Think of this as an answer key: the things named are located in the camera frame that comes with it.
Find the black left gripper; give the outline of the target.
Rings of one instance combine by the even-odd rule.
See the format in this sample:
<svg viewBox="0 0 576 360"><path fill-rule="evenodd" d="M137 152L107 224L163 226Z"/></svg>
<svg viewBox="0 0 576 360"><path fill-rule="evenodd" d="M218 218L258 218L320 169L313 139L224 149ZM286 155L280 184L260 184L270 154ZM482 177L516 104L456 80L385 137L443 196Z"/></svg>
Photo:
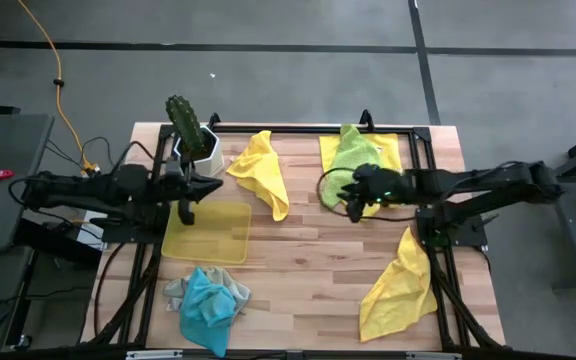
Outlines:
<svg viewBox="0 0 576 360"><path fill-rule="evenodd" d="M199 203L203 198L223 185L218 178L200 175L196 172L183 176L180 168L167 169L158 181L158 198L161 201L178 200L178 216L184 225L195 223L192 203Z"/></svg>

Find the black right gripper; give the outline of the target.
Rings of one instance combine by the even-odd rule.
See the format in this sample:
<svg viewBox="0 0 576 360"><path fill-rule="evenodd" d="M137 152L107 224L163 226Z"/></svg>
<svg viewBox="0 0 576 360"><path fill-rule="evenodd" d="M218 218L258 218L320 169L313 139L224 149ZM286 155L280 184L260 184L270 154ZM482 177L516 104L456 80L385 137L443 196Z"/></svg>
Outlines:
<svg viewBox="0 0 576 360"><path fill-rule="evenodd" d="M376 169L365 182L353 182L341 187L346 193L340 198L346 203L346 214L352 223L358 223L363 217L363 210L367 204L364 195L368 188L370 203L404 204L407 202L407 183L405 178L397 171L379 168Z"/></svg>

